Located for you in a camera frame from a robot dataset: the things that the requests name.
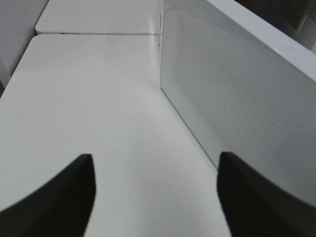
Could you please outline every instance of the white table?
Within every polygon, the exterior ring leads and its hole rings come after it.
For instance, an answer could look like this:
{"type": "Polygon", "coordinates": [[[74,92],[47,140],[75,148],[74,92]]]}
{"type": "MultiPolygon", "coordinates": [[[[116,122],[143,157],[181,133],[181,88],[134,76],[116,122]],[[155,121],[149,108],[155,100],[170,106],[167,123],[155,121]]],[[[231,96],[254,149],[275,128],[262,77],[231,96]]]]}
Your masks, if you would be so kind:
{"type": "Polygon", "coordinates": [[[38,34],[157,34],[161,0],[50,0],[38,34]]]}
{"type": "Polygon", "coordinates": [[[230,236],[216,168],[160,90],[153,41],[31,41],[0,99],[0,210],[92,153],[87,237],[230,236]]]}

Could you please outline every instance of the white tabletop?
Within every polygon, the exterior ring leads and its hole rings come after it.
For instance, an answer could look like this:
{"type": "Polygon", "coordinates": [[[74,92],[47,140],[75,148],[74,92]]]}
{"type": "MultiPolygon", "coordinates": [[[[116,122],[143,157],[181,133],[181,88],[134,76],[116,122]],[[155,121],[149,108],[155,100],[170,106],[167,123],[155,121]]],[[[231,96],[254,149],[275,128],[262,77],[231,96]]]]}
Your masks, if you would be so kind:
{"type": "Polygon", "coordinates": [[[216,168],[160,90],[153,41],[31,41],[0,99],[0,210],[92,153],[87,237],[230,236],[216,168]]]}
{"type": "Polygon", "coordinates": [[[157,34],[158,0],[50,0],[38,34],[157,34]]]}

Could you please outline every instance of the white wall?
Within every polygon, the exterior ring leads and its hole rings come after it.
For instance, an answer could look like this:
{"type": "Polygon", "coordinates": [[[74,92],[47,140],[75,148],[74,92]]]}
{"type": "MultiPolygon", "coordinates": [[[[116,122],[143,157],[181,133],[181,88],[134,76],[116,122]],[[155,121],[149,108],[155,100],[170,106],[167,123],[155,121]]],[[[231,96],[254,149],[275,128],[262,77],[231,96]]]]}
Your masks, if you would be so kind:
{"type": "Polygon", "coordinates": [[[0,0],[0,80],[4,86],[19,63],[31,38],[34,26],[48,0],[0,0]]]}

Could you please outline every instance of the white desk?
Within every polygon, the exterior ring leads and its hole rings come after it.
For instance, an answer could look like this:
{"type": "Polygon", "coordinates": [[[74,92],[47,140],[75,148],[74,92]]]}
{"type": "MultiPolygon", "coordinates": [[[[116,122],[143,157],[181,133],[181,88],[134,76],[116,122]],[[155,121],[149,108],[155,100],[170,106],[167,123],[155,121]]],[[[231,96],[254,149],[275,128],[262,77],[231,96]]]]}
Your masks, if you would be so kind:
{"type": "Polygon", "coordinates": [[[216,169],[160,90],[153,41],[31,41],[0,99],[0,210],[92,153],[87,237],[230,236],[216,169]]]}
{"type": "Polygon", "coordinates": [[[50,0],[35,29],[38,34],[157,34],[157,8],[158,0],[50,0]]]}

